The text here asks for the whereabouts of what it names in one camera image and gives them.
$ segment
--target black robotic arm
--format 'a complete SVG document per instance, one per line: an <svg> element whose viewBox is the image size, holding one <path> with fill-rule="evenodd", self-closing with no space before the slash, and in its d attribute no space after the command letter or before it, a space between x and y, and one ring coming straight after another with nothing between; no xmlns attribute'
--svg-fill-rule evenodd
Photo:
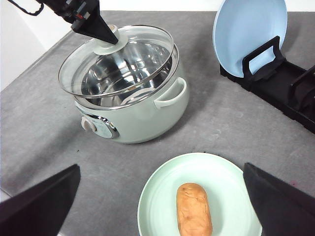
<svg viewBox="0 0 315 236"><path fill-rule="evenodd" d="M8 0L22 9L13 0ZM99 12L99 0L36 0L40 4L50 7L58 16L72 24L73 31L105 42L116 44L118 39L104 22Z"/></svg>

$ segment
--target light blue plate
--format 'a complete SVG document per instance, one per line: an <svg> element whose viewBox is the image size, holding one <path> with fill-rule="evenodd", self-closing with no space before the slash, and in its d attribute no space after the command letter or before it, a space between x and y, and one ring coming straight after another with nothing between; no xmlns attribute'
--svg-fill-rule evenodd
<svg viewBox="0 0 315 236"><path fill-rule="evenodd" d="M284 42L287 11L284 0L225 0L213 26L213 46L222 67L231 75L244 77L245 56L275 36ZM272 48L250 62L255 73L275 58Z"/></svg>

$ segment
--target mint green plate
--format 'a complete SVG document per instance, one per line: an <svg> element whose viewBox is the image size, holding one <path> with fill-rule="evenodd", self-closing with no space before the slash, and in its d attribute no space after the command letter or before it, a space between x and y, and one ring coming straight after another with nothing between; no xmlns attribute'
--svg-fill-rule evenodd
<svg viewBox="0 0 315 236"><path fill-rule="evenodd" d="M138 205L141 236L180 236L176 192L187 182L207 192L212 236L261 236L243 172L228 160L207 153L188 153L161 165L144 186Z"/></svg>

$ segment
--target electric hot pot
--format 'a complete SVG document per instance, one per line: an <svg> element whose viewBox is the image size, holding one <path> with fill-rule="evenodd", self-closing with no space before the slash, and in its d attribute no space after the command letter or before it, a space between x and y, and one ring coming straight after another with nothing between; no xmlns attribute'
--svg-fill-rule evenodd
<svg viewBox="0 0 315 236"><path fill-rule="evenodd" d="M74 96L84 129L126 144L151 140L170 129L188 104L178 48L157 27L110 29L118 43L84 43L62 64L59 82Z"/></svg>

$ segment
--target pot handle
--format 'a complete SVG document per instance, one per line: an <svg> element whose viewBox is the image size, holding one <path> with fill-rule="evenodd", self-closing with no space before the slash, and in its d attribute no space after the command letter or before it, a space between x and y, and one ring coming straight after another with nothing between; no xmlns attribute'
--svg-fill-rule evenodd
<svg viewBox="0 0 315 236"><path fill-rule="evenodd" d="M162 100L163 97L165 96L165 94L167 94L169 91L172 91L173 88L175 86L177 86L178 84L183 85L182 91L176 97L174 97L172 99ZM184 96L186 91L187 91L186 80L184 80L182 77L178 77L176 79L176 81L171 85L171 87L164 94L162 94L160 97L158 97L156 100L154 100L154 104L155 104L156 108L158 108L158 109L161 109L162 107L167 107L167 106L173 105Z"/></svg>

